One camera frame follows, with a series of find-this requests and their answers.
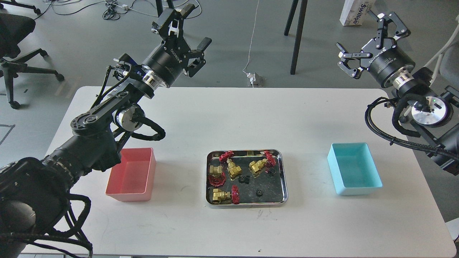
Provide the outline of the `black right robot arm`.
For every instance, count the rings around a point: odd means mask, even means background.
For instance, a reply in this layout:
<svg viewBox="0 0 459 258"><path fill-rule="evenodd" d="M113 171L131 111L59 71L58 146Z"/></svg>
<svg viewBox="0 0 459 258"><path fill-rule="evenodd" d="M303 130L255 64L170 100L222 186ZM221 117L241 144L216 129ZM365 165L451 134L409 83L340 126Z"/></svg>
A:
<svg viewBox="0 0 459 258"><path fill-rule="evenodd" d="M377 34L359 52L348 52L337 43L338 67L351 78L359 79L368 71L382 88L393 87L393 98L379 97L367 106L365 123L379 137L412 150L422 151L435 164L453 175L458 175L458 125L441 137L435 137L429 128L446 125L458 107L458 90L447 86L441 94L431 90L434 73L423 67L412 72L414 61L397 45L410 36L411 31L396 13L372 14L377 21ZM372 110L380 104L393 108L392 126L408 137L423 138L427 144L409 142L384 132L372 120Z"/></svg>

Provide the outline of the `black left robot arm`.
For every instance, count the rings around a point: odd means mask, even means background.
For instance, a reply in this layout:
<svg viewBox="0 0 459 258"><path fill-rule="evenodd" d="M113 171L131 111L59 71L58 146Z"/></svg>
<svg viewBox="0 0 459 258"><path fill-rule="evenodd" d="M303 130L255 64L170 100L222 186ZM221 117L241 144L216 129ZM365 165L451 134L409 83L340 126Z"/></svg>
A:
<svg viewBox="0 0 459 258"><path fill-rule="evenodd" d="M204 38L191 49L183 36L183 24L197 7L185 4L177 10L169 0L158 0L158 20L151 31L161 44L143 63L128 54L109 66L119 79L102 89L91 108L70 123L73 136L44 159L25 157L1 168L1 257L16 258L27 245L66 250L43 241L79 245L93 256L93 245L82 231L90 212L90 198L72 194L71 188L93 170L106 171L121 162L121 150L130 138L160 141L165 130L145 116L139 106L143 97L153 98L159 87L169 88L185 74L193 77L204 65L204 51L211 44Z"/></svg>

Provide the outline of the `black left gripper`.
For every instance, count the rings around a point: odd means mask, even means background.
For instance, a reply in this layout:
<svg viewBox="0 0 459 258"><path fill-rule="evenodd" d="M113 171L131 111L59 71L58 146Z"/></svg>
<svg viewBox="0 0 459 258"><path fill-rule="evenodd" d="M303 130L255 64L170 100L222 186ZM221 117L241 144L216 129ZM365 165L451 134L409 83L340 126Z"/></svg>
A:
<svg viewBox="0 0 459 258"><path fill-rule="evenodd" d="M180 10L164 8L157 21L152 22L151 31L161 36L162 44L156 47L142 62L142 67L151 70L169 88L184 70L192 78L204 65L204 51L212 39L205 37L197 49L190 49L183 37L183 22L196 6L186 4Z"/></svg>

